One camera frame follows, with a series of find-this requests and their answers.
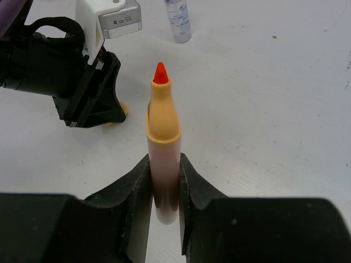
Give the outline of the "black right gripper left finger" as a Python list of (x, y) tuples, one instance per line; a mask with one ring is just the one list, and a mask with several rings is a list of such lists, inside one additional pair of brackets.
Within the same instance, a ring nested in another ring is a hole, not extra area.
[(109, 186), (1, 194), (1, 262), (144, 262), (152, 206), (149, 158)]

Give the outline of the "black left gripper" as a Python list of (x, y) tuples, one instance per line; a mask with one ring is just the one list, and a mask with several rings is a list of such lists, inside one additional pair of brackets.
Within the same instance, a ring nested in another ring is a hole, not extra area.
[(71, 128), (122, 123), (126, 112), (116, 96), (121, 63), (100, 52), (93, 63), (82, 54), (81, 25), (47, 17), (25, 25), (25, 17), (1, 19), (1, 87), (53, 97), (59, 118)]

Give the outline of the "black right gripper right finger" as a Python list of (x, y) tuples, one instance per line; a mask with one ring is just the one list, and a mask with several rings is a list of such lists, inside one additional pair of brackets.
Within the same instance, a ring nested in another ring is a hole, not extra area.
[(324, 198), (228, 197), (180, 159), (187, 262), (350, 262), (350, 232)]

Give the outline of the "orange pink highlighter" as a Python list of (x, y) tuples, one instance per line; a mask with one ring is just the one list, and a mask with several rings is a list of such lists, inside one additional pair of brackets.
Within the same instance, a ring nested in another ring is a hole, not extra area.
[(182, 129), (172, 82), (162, 62), (151, 81), (145, 128), (156, 216), (162, 224), (170, 225), (178, 211)]

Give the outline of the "clear blue spray bottle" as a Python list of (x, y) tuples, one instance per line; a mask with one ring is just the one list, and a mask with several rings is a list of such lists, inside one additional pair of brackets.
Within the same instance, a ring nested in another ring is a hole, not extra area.
[(175, 42), (186, 43), (192, 36), (186, 0), (169, 0), (164, 3)]

